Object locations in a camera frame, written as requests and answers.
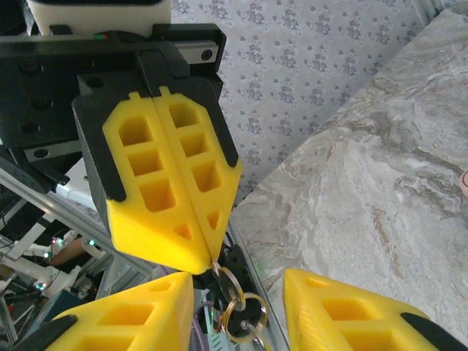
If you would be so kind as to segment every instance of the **gray marble surface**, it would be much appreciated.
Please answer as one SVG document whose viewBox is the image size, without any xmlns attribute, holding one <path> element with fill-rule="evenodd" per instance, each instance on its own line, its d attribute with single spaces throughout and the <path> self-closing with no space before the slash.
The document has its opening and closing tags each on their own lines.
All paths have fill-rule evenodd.
<svg viewBox="0 0 468 351">
<path fill-rule="evenodd" d="M 458 186 L 467 150 L 461 5 L 234 210 L 283 328 L 283 271 L 296 267 L 411 303 L 468 344 L 468 199 Z"/>
</svg>

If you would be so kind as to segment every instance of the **floral wallpaper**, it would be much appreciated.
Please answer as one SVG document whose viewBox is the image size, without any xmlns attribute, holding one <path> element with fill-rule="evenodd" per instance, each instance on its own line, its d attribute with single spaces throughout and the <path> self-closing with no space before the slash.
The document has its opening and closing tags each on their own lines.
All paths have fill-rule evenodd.
<svg viewBox="0 0 468 351">
<path fill-rule="evenodd" d="M 173 0 L 173 22 L 227 35 L 220 103 L 244 164 L 237 201 L 423 27 L 411 0 Z"/>
</svg>

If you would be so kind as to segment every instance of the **rectangular hole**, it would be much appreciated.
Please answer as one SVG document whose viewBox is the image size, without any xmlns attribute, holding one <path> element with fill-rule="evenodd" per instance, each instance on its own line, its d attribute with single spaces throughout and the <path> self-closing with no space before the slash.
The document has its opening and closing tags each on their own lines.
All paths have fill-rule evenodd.
<svg viewBox="0 0 468 351">
<path fill-rule="evenodd" d="M 219 222 L 219 211 L 211 212 L 207 215 L 208 223 L 212 230 L 215 230 L 218 227 Z"/>
<path fill-rule="evenodd" d="M 153 140 L 153 135 L 149 129 L 145 117 L 138 116 L 127 118 L 118 130 L 120 139 L 124 146 L 145 143 Z"/>
<path fill-rule="evenodd" d="M 391 331 L 344 331 L 343 335 L 354 351 L 410 350 L 397 341 Z"/>
<path fill-rule="evenodd" d="M 154 307 L 150 304 L 125 304 L 109 311 L 98 325 L 144 325 Z"/>
<path fill-rule="evenodd" d="M 332 320 L 375 320 L 374 316 L 365 304 L 359 300 L 330 299 L 322 302 Z"/>
<path fill-rule="evenodd" d="M 72 351 L 127 351 L 134 338 L 128 336 L 86 336 Z"/>
<path fill-rule="evenodd" d="M 132 166 L 135 177 L 162 170 L 161 159 L 159 158 L 159 153 L 156 150 L 131 154 L 129 155 L 129 162 Z"/>
<path fill-rule="evenodd" d="M 190 228 L 187 224 L 178 226 L 174 229 L 174 232 L 187 240 L 190 240 L 192 238 L 192 232 L 190 231 Z"/>
<path fill-rule="evenodd" d="M 198 123 L 197 111 L 183 102 L 169 106 L 169 113 L 176 128 L 191 126 Z"/>
<path fill-rule="evenodd" d="M 176 198 L 168 179 L 140 185 L 140 191 L 150 212 L 167 210 L 176 205 Z"/>
<path fill-rule="evenodd" d="M 221 186 L 221 176 L 214 161 L 193 167 L 192 173 L 201 192 L 209 192 Z"/>
<path fill-rule="evenodd" d="M 195 156 L 208 151 L 208 145 L 206 145 L 205 135 L 190 135 L 181 139 L 182 148 L 185 151 L 185 156 Z"/>
</svg>

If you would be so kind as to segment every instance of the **yellow 3d-printed part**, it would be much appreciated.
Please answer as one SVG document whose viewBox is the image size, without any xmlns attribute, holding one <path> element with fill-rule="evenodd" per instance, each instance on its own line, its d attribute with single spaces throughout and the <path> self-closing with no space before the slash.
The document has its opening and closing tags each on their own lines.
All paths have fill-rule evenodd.
<svg viewBox="0 0 468 351">
<path fill-rule="evenodd" d="M 230 167 L 207 110 L 182 94 L 161 87 L 154 105 L 168 136 L 211 258 L 217 259 L 241 177 Z"/>
<path fill-rule="evenodd" d="M 291 351 L 413 351 L 432 346 L 400 316 L 402 302 L 300 269 L 284 272 Z"/>
<path fill-rule="evenodd" d="M 181 271 L 205 271 L 205 239 L 152 98 L 131 94 L 102 130 L 127 194 L 107 200 L 114 246 Z"/>
<path fill-rule="evenodd" d="M 78 321 L 47 351 L 187 351 L 192 276 L 175 273 L 70 309 Z"/>
<path fill-rule="evenodd" d="M 230 167 L 206 109 L 161 88 L 131 93 L 103 125 L 127 198 L 107 200 L 117 250 L 200 274 L 221 249 L 241 177 Z"/>
</svg>

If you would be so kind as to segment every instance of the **key ring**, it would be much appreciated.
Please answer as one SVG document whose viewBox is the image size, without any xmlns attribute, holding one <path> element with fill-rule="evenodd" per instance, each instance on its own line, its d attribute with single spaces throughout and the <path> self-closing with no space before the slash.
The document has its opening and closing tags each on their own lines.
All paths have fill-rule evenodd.
<svg viewBox="0 0 468 351">
<path fill-rule="evenodd" d="M 239 281 L 229 268 L 221 267 L 217 261 L 211 263 L 214 275 L 219 281 L 219 287 L 227 301 L 235 301 L 235 310 L 243 311 L 246 309 L 246 296 L 242 290 Z"/>
<path fill-rule="evenodd" d="M 270 345 L 263 339 L 262 335 L 258 332 L 258 330 L 249 322 L 243 320 L 241 323 L 241 327 L 243 329 L 248 329 L 250 333 L 254 336 L 254 341 L 257 342 L 257 345 L 262 348 L 262 350 L 271 351 Z"/>
<path fill-rule="evenodd" d="M 260 305 L 261 305 L 260 320 L 258 321 L 257 325 L 255 326 L 255 330 L 260 334 L 260 333 L 262 333 L 262 330 L 266 326 L 266 323 L 268 321 L 268 311 L 267 311 L 265 301 L 259 295 L 256 295 L 253 292 L 248 292 L 248 293 L 246 292 L 244 295 L 245 295 L 246 300 L 248 300 L 250 298 L 254 298 L 258 302 L 260 302 Z M 227 324 L 229 322 L 231 314 L 233 313 L 235 305 L 237 303 L 238 303 L 237 301 L 231 301 L 231 302 L 229 302 L 229 305 L 227 305 L 226 311 L 224 312 L 224 314 L 222 316 L 222 329 L 226 333 L 226 335 L 229 337 L 229 339 L 231 339 L 234 342 L 237 342 L 238 344 L 242 344 L 244 342 L 249 342 L 249 341 L 254 340 L 255 336 L 254 336 L 253 333 L 250 333 L 247 336 L 242 336 L 240 338 L 237 338 L 237 337 L 233 336 L 229 332 L 229 330 L 227 329 Z"/>
</svg>

